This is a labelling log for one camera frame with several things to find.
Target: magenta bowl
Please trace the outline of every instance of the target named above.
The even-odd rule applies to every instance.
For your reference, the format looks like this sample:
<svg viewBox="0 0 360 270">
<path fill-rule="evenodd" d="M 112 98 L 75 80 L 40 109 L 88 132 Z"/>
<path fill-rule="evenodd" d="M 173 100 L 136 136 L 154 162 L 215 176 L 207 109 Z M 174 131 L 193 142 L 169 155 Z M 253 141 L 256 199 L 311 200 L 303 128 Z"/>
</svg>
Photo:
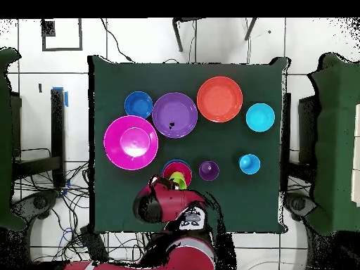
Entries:
<svg viewBox="0 0 360 270">
<path fill-rule="evenodd" d="M 154 127 L 139 116 L 124 116 L 106 129 L 104 149 L 108 159 L 121 169 L 136 170 L 149 165 L 158 151 Z"/>
</svg>

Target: red plate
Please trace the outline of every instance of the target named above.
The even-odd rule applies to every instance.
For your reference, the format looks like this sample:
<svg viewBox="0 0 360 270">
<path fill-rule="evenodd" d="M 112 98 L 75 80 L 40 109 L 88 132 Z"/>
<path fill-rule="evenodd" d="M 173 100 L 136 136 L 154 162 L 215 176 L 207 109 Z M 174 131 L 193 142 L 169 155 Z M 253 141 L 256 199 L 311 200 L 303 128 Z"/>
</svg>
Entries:
<svg viewBox="0 0 360 270">
<path fill-rule="evenodd" d="M 232 79 L 212 77 L 200 87 L 197 102 L 199 111 L 206 119 L 226 122 L 239 113 L 243 94 Z"/>
</svg>

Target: white tile floor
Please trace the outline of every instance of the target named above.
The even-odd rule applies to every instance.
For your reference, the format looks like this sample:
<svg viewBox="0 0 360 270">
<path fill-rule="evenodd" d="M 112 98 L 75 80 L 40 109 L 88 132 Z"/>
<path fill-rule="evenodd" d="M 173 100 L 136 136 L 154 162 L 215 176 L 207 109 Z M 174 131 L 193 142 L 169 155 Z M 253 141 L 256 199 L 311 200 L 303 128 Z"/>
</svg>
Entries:
<svg viewBox="0 0 360 270">
<path fill-rule="evenodd" d="M 198 62 L 267 64 L 277 56 L 291 59 L 288 70 L 288 92 L 292 94 L 290 147 L 298 150 L 297 102 L 314 94 L 306 77 L 315 71 L 321 54 L 334 51 L 349 60 L 360 59 L 359 39 L 344 22 L 327 18 L 259 18 L 250 38 L 244 40 L 246 24 L 252 18 L 206 18 L 198 21 Z M 181 23 L 179 32 L 184 52 L 178 51 L 171 18 L 104 19 L 108 29 L 117 37 L 120 50 L 140 63 L 161 63 L 175 58 L 187 63 L 194 35 L 192 22 Z M 71 47 L 77 40 L 77 20 L 55 19 L 56 37 L 47 37 L 47 47 Z M 100 19 L 82 19 L 83 51 L 43 52 L 41 50 L 40 20 L 0 20 L 0 47 L 18 49 L 22 58 L 8 68 L 11 88 L 22 97 L 22 148 L 50 148 L 50 89 L 62 86 L 69 94 L 69 106 L 65 108 L 66 166 L 74 169 L 89 159 L 88 138 L 88 55 L 100 55 L 112 62 L 127 62 L 121 56 L 112 36 L 106 33 Z M 190 54 L 194 61 L 194 45 Z M 27 152 L 27 158 L 46 156 L 46 151 Z M 298 161 L 297 152 L 290 159 Z M 43 181 L 35 176 L 35 181 Z M 72 181 L 85 186 L 81 173 Z M 16 191 L 14 200 L 28 195 L 26 190 Z M 88 206 L 87 198 L 80 203 Z M 62 199 L 58 199 L 55 211 L 63 228 L 69 226 L 69 212 Z M 79 225 L 89 222 L 88 209 L 76 209 Z M 307 238 L 304 225 L 283 212 L 288 231 L 282 235 L 234 234 L 238 270 L 304 270 L 307 259 Z M 52 212 L 43 221 L 34 223 L 31 246 L 32 258 L 54 256 L 63 232 Z M 115 259 L 132 258 L 134 241 L 125 248 L 114 250 L 119 240 L 134 238 L 133 233 L 104 235 L 110 256 Z"/>
</svg>

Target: blue bowl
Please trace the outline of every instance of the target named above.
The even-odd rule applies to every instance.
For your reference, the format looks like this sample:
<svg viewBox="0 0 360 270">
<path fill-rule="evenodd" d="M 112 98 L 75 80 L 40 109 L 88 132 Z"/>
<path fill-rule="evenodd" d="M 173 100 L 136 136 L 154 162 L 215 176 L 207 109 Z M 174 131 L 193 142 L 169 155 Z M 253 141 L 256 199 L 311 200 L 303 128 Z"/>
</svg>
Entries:
<svg viewBox="0 0 360 270">
<path fill-rule="evenodd" d="M 146 119 L 152 113 L 154 105 L 153 100 L 148 94 L 142 91 L 135 91 L 130 93 L 125 99 L 124 108 L 128 115 Z"/>
<path fill-rule="evenodd" d="M 275 112 L 266 103 L 256 103 L 246 112 L 246 124 L 253 131 L 267 131 L 275 122 Z"/>
<path fill-rule="evenodd" d="M 256 155 L 247 154 L 239 158 L 239 167 L 245 174 L 255 174 L 260 169 L 260 160 Z"/>
</svg>

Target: small black object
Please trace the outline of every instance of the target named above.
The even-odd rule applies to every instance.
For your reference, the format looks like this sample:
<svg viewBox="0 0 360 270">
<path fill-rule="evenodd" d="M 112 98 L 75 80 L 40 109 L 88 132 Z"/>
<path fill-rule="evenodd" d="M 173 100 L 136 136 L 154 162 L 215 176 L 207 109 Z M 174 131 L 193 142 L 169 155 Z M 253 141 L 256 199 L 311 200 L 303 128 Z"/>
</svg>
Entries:
<svg viewBox="0 0 360 270">
<path fill-rule="evenodd" d="M 55 21 L 41 20 L 41 36 L 54 37 L 55 36 Z"/>
<path fill-rule="evenodd" d="M 284 206 L 298 217 L 306 217 L 316 207 L 316 203 L 301 193 L 286 193 Z"/>
<path fill-rule="evenodd" d="M 83 226 L 80 238 L 82 243 L 87 246 L 90 258 L 101 263 L 109 260 L 109 254 L 105 249 L 105 245 L 99 233 L 94 233 L 94 230 L 87 226 Z"/>
</svg>

